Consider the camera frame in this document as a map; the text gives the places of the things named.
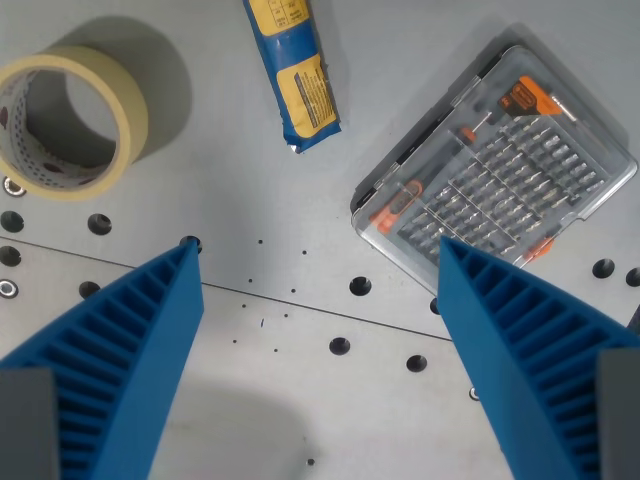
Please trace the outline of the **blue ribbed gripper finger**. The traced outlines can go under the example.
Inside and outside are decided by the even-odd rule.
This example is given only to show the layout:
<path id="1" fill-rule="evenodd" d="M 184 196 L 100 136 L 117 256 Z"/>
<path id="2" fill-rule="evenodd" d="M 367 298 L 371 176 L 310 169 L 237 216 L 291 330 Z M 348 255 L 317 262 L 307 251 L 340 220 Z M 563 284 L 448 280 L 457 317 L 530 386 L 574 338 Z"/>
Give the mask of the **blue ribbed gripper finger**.
<path id="1" fill-rule="evenodd" d="M 596 365 L 637 335 L 562 289 L 448 237 L 437 307 L 516 479 L 599 479 Z"/>
<path id="2" fill-rule="evenodd" d="M 159 255 L 2 359 L 52 371 L 62 478 L 148 477 L 204 312 L 198 255 Z"/>

